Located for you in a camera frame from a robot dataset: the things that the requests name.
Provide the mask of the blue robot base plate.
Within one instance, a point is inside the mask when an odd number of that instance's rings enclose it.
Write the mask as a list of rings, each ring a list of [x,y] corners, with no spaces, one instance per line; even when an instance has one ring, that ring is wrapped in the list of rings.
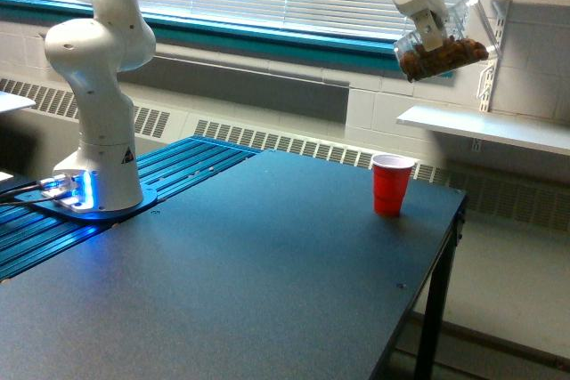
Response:
[[[122,222],[131,218],[157,204],[158,193],[153,188],[142,187],[142,202],[136,206],[118,211],[93,211],[87,213],[75,212],[65,206],[52,201],[31,203],[34,209],[40,213],[56,215],[65,219],[77,220],[81,222]]]

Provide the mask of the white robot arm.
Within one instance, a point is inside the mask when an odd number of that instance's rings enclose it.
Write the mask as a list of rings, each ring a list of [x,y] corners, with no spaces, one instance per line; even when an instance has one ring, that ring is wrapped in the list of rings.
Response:
[[[413,20],[428,50],[443,44],[444,0],[392,0]],[[50,28],[45,55],[68,82],[79,120],[77,150],[54,169],[43,195],[80,215],[127,210],[143,202],[135,160],[134,104],[118,73],[148,63],[156,37],[138,0],[91,0],[94,15]]]

